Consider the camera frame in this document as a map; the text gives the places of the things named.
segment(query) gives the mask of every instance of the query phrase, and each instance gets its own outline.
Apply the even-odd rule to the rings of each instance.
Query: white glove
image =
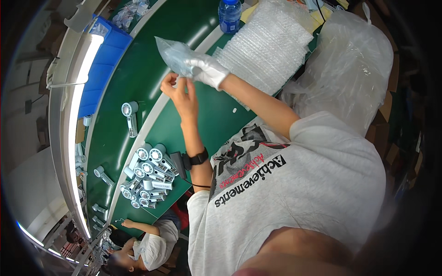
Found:
[[[192,58],[185,60],[184,63],[192,66],[192,75],[194,80],[210,85],[218,91],[220,84],[227,77],[230,71],[219,64],[209,55],[202,55],[201,58]]]

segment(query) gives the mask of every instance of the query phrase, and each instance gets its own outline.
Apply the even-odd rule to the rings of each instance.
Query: watch strap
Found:
[[[191,165],[201,165],[209,158],[209,153],[207,149],[204,147],[204,151],[202,153],[198,153],[194,157],[189,157]]]

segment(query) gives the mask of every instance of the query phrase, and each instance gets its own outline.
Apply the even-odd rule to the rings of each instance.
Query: blue plastic bin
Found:
[[[97,34],[95,27],[99,24],[101,24],[100,27],[104,27],[102,30],[107,30],[107,32],[106,34],[104,34],[104,32],[100,34],[104,36],[104,42],[98,49],[91,70],[89,71],[88,82],[84,85],[80,109],[78,110],[78,118],[95,113],[101,94],[115,66],[133,39],[125,31],[120,30],[101,16],[98,17],[90,33]]]

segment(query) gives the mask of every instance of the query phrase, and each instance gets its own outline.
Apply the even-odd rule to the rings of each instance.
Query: clear plastic bag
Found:
[[[139,20],[149,10],[149,0],[131,0],[112,18],[112,23],[125,32],[129,32],[132,20],[134,18]]]
[[[347,11],[333,13],[305,72],[282,97],[301,94],[293,108],[301,118],[329,111],[363,137],[383,104],[393,65],[390,41],[371,24],[368,7],[364,11],[368,22]]]
[[[187,78],[193,78],[193,66],[186,65],[185,60],[203,58],[204,55],[192,51],[182,42],[162,39],[155,36],[156,46],[166,65],[175,73]]]

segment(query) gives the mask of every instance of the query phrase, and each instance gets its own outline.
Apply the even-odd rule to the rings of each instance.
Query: white shirt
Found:
[[[135,256],[129,255],[134,260],[141,256],[149,271],[159,268],[168,260],[178,241],[178,229],[171,220],[157,220],[153,225],[159,228],[160,235],[146,233],[141,241],[133,243]]]
[[[266,126],[240,135],[214,160],[211,191],[187,203],[193,276],[232,275],[281,227],[360,250],[385,192],[385,170],[369,141],[328,112],[293,123],[290,141]]]

